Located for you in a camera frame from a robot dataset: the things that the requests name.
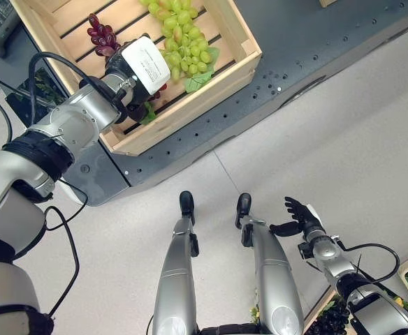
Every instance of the white label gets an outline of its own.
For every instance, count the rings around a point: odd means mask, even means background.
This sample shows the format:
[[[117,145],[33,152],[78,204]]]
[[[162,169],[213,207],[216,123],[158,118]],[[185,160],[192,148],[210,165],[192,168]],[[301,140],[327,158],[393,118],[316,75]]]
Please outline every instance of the white label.
[[[149,94],[156,93],[170,79],[170,69],[156,45],[141,37],[126,47],[122,56]]]

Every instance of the wooden slat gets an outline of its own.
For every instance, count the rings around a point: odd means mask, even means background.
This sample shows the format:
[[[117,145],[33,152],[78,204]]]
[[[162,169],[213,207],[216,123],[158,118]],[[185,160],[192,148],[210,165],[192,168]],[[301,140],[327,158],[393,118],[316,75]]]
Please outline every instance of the wooden slat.
[[[58,33],[58,36],[61,36],[87,18],[90,13],[96,12],[110,2],[111,0],[70,0],[53,12],[58,19],[53,28]]]
[[[139,1],[119,0],[102,10],[97,17],[101,23],[109,24],[115,31],[118,31],[146,12],[147,8]],[[63,43],[68,49],[72,50],[72,57],[75,59],[78,59],[94,47],[86,32],[90,26],[89,22],[85,22],[63,38]]]
[[[52,14],[52,11],[44,6],[39,0],[23,0],[31,9],[36,11],[48,24],[57,23],[57,19]]]
[[[219,70],[220,68],[222,68],[226,64],[229,64],[233,60],[233,55],[222,38],[215,41],[212,44],[212,46],[217,47],[219,49],[219,57],[214,67],[215,70]],[[154,109],[158,110],[166,103],[169,103],[173,99],[183,94],[185,92],[183,81],[184,79],[182,79],[177,84],[175,84],[172,80],[167,81],[167,89],[161,92],[161,98],[153,101]],[[134,120],[127,118],[121,124],[116,125],[117,128],[115,130],[118,131],[120,129],[121,131],[124,131],[125,129],[128,129],[129,127],[133,126],[134,124],[136,124]]]
[[[70,0],[37,0],[42,6],[46,7],[51,13],[55,12],[58,8],[68,3]]]
[[[150,15],[144,17],[142,20],[137,21],[128,29],[125,29],[118,34],[117,40],[123,44],[125,41],[139,38],[144,32],[147,32],[152,40],[162,37],[161,25],[159,22],[154,22],[153,20],[155,19],[150,18]],[[211,40],[219,34],[218,26],[214,23],[212,16],[208,13],[203,13],[201,16],[197,17],[195,24],[200,27],[208,40]],[[158,43],[158,47],[163,49],[163,42]],[[79,61],[78,66],[88,75],[102,77],[105,73],[105,57],[97,56],[95,52],[92,52]]]
[[[194,0],[194,5],[199,10],[204,8],[201,0]],[[147,8],[139,1],[135,2],[134,0],[119,0],[102,10],[99,14],[97,14],[97,17],[99,18],[101,23],[109,24],[114,29],[114,31],[119,31],[130,22],[137,20],[146,12]],[[156,31],[155,34],[159,35],[161,26],[160,22],[155,17],[153,17],[152,15],[147,15],[141,21],[145,22],[144,25],[137,25],[137,22],[136,24],[131,26],[130,29],[147,32],[151,36],[151,34],[153,33],[150,33],[150,31],[148,31],[150,26],[153,26],[154,28],[158,27],[159,31]],[[90,37],[86,32],[88,28],[90,28],[90,24],[88,22],[85,22],[76,30],[72,31],[63,38],[64,44],[69,50],[72,50],[71,54],[75,59],[80,58],[82,55],[86,54],[88,51],[94,48],[94,45],[91,43]],[[118,40],[124,42],[123,36],[118,37]]]
[[[231,47],[236,61],[260,50],[233,0],[203,0],[203,3],[218,25],[219,33]]]

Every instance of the gray floor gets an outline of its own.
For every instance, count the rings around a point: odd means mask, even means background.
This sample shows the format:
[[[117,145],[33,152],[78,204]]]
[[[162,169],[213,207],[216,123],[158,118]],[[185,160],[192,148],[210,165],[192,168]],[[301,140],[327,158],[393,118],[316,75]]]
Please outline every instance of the gray floor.
[[[23,127],[16,125],[16,133]],[[0,118],[0,146],[5,138]],[[80,254],[77,283],[56,314],[55,334],[141,334],[175,221],[177,197],[196,200],[201,254],[193,260],[198,324],[249,322],[253,253],[233,227],[239,192],[269,223],[289,215],[283,197],[310,202],[347,246],[377,241],[408,258],[408,33],[314,88],[162,184],[85,210],[71,228]],[[77,205],[60,190],[66,215]],[[57,221],[50,218],[50,224]],[[298,237],[280,239],[307,313],[328,286],[298,255]],[[17,262],[48,311],[73,261],[62,230]],[[386,273],[392,259],[364,250],[363,268]],[[386,282],[407,296],[396,277]]]

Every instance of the grape leaf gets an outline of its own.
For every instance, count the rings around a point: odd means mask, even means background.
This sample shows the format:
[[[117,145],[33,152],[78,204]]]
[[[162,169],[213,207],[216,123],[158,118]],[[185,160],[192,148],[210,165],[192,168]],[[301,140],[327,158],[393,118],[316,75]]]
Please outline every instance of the grape leaf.
[[[146,102],[144,103],[145,108],[147,109],[148,113],[145,115],[143,120],[139,122],[139,124],[143,124],[144,126],[147,125],[149,122],[153,121],[156,119],[156,113],[154,112],[154,108],[151,105],[151,103]]]
[[[200,73],[191,78],[187,78],[184,82],[185,91],[187,93],[198,91],[201,87],[207,84],[210,78],[212,78],[212,71]]]
[[[208,71],[204,73],[197,73],[193,75],[193,77],[187,78],[184,81],[185,91],[187,93],[198,91],[201,87],[207,84],[215,72],[214,65],[216,64],[219,56],[219,49],[217,47],[209,47],[207,51],[212,57],[212,62],[207,65]]]
[[[215,69],[214,69],[215,64],[219,57],[219,49],[217,47],[209,47],[207,49],[207,52],[212,57],[212,61],[209,64],[207,64],[207,69],[209,69],[209,71],[212,71],[212,74],[213,74],[215,72]]]

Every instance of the green leaf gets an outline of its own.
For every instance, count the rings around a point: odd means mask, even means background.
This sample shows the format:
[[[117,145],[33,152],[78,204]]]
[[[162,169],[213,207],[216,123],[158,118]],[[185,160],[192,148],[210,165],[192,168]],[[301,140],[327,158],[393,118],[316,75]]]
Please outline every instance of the green leaf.
[[[212,74],[214,74],[215,72],[214,66],[219,57],[219,49],[217,47],[209,47],[207,49],[207,52],[212,57],[212,61],[209,64],[207,64],[207,68],[209,69],[209,71],[212,71]]]
[[[334,305],[335,305],[335,301],[332,300],[332,301],[330,301],[330,302],[327,304],[327,306],[325,306],[325,307],[323,308],[322,311],[327,311],[327,310],[329,310],[331,307],[333,307]]]
[[[402,304],[403,304],[403,306],[405,307],[405,309],[408,310],[408,302],[405,301],[405,300],[403,300],[403,301],[402,301]]]
[[[208,71],[204,73],[197,73],[193,75],[193,77],[187,78],[184,81],[185,91],[187,93],[198,91],[201,87],[209,82],[215,72],[214,65],[216,64],[219,56],[219,49],[217,47],[209,47],[207,52],[209,52],[210,56],[212,57],[212,62],[207,64]]]
[[[151,103],[149,103],[148,101],[146,103],[144,103],[145,108],[147,109],[148,113],[147,115],[143,118],[143,120],[141,122],[139,122],[139,124],[143,124],[144,126],[147,125],[149,122],[153,121],[154,119],[156,119],[156,113],[154,112],[154,108],[151,105]]]
[[[185,91],[187,93],[198,91],[201,87],[208,83],[212,78],[212,71],[196,74],[191,78],[187,78],[184,81]]]

